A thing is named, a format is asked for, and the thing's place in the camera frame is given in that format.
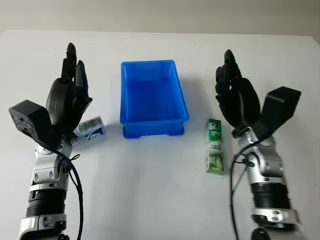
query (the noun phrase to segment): blue plastic bin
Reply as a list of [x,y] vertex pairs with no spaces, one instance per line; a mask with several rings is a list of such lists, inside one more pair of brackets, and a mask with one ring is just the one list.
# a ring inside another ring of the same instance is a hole
[[120,123],[125,138],[182,135],[188,120],[173,60],[121,63]]

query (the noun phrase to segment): package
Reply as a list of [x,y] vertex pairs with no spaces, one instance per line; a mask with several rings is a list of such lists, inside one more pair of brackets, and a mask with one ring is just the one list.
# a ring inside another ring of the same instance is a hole
[[209,118],[205,128],[205,139],[205,170],[208,173],[224,174],[222,125],[220,120]]
[[100,116],[92,118],[88,121],[80,122],[78,127],[73,132],[76,134],[76,139],[72,143],[73,147],[106,133],[105,125]]

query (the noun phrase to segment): white wall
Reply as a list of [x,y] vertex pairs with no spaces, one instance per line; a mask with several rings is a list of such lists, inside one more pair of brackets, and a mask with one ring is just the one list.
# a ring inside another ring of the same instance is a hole
[[7,29],[312,36],[320,0],[0,0]]

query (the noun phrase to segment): robotic hand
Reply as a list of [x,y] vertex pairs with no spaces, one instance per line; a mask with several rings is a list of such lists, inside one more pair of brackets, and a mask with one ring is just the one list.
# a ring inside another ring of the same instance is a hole
[[54,81],[46,108],[25,100],[9,109],[16,128],[36,141],[36,163],[29,191],[29,206],[21,221],[19,240],[69,240],[62,231],[67,226],[65,199],[69,176],[79,194],[80,226],[83,226],[83,198],[79,175],[71,160],[73,130],[92,98],[84,63],[77,63],[76,48],[69,43],[61,77]]
[[251,239],[306,240],[298,213],[288,198],[283,163],[272,137],[293,116],[301,92],[284,86],[269,92],[260,114],[258,96],[250,81],[242,77],[230,50],[225,52],[224,65],[216,70],[215,91],[223,116],[234,127],[232,135],[239,139],[241,147],[230,168],[230,210],[236,239],[239,236],[232,173],[237,158],[242,155],[253,194],[252,218],[259,225]]

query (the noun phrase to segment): black cable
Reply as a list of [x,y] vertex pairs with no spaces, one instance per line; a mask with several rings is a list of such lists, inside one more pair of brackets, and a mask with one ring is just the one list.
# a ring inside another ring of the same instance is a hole
[[71,178],[71,180],[72,180],[73,184],[77,187],[77,186],[78,186],[78,184],[76,184],[76,182],[75,182],[74,178],[72,177],[72,173],[71,173],[71,172],[69,172],[69,174],[70,174],[70,178]]
[[233,231],[235,234],[235,239],[239,240],[239,235],[238,235],[238,230],[237,230],[237,225],[236,225],[236,219],[235,219],[235,213],[234,213],[234,193],[236,189],[233,189],[233,171],[234,171],[234,166],[235,163],[239,163],[237,162],[237,159],[240,155],[244,155],[243,152],[249,148],[252,148],[256,145],[258,145],[259,143],[263,142],[264,140],[266,140],[267,138],[269,138],[270,136],[267,136],[261,140],[255,141],[247,146],[245,146],[244,148],[242,148],[240,151],[237,152],[236,155],[234,155],[233,159],[232,159],[232,163],[231,163],[231,167],[230,167],[230,183],[229,183],[229,200],[230,200],[230,212],[231,212],[231,220],[232,220],[232,227],[233,227]]
[[81,181],[80,181],[80,177],[79,174],[76,170],[76,167],[73,165],[73,163],[71,162],[72,160],[75,160],[77,158],[80,157],[80,154],[75,155],[74,157],[72,157],[71,159],[69,159],[66,155],[64,155],[63,153],[55,150],[55,149],[48,149],[49,151],[59,155],[61,157],[60,162],[58,164],[58,173],[60,173],[60,166],[62,164],[63,161],[66,161],[67,166],[66,168],[63,169],[63,171],[65,173],[70,172],[72,170],[75,180],[73,179],[73,177],[71,176],[71,180],[75,185],[75,188],[77,190],[78,193],[78,197],[79,197],[79,208],[80,208],[80,223],[79,223],[79,232],[78,232],[78,237],[77,240],[81,240],[81,235],[82,235],[82,230],[83,230],[83,225],[84,225],[84,199],[83,199],[83,191],[82,191],[82,185],[81,185]]

